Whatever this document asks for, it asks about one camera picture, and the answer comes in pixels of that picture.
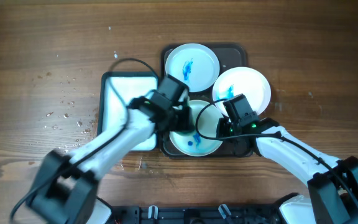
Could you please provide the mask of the grey plate with blue stain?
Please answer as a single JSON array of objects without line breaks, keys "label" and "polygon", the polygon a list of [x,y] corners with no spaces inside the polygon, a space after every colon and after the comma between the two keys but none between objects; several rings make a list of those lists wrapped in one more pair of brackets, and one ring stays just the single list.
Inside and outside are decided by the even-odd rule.
[{"label": "grey plate with blue stain", "polygon": [[220,64],[216,54],[207,46],[183,44],[169,53],[165,73],[186,84],[190,92],[197,93],[214,84],[220,73]]}]

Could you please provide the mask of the white plate front blue stain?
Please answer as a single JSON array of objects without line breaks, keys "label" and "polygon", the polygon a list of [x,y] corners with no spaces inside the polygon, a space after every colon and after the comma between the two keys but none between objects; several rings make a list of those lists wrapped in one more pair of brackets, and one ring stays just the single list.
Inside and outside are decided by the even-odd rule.
[{"label": "white plate front blue stain", "polygon": [[[215,138],[220,118],[223,118],[223,115],[217,107],[209,106],[203,111],[199,118],[199,131],[205,136]],[[170,132],[169,138],[180,152],[195,157],[211,154],[223,143],[218,140],[205,139],[196,131],[190,133]]]}]

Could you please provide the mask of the white plate blue stain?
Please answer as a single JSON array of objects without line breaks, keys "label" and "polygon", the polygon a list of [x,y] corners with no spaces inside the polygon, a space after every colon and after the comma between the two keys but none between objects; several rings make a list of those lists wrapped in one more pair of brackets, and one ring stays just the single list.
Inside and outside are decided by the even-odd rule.
[{"label": "white plate blue stain", "polygon": [[[199,118],[199,131],[205,136],[215,138],[220,118],[223,118],[223,115],[217,107],[209,106],[203,111]],[[180,152],[195,157],[211,154],[223,143],[218,140],[205,139],[196,131],[190,133],[170,132],[169,138]]]},{"label": "white plate blue stain", "polygon": [[245,95],[258,115],[265,111],[272,95],[267,79],[249,67],[230,68],[223,72],[213,85],[213,101],[230,99],[240,94]]}]

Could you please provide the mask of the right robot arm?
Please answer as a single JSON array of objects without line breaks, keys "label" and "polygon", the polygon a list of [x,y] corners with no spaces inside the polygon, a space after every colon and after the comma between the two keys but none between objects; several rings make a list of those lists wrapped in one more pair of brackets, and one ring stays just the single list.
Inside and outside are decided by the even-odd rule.
[{"label": "right robot arm", "polygon": [[339,159],[293,137],[278,122],[259,119],[247,98],[222,100],[227,118],[217,127],[220,140],[241,140],[257,155],[281,165],[308,188],[279,206],[285,223],[358,223],[358,158]]}]

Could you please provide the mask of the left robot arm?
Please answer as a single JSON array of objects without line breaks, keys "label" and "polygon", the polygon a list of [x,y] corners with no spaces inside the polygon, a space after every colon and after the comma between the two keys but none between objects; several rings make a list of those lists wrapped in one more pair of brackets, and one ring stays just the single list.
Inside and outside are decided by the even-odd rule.
[{"label": "left robot arm", "polygon": [[110,223],[98,198],[100,180],[136,145],[157,131],[192,131],[188,86],[171,75],[157,89],[124,106],[126,122],[103,131],[72,154],[48,153],[23,198],[48,223]]}]

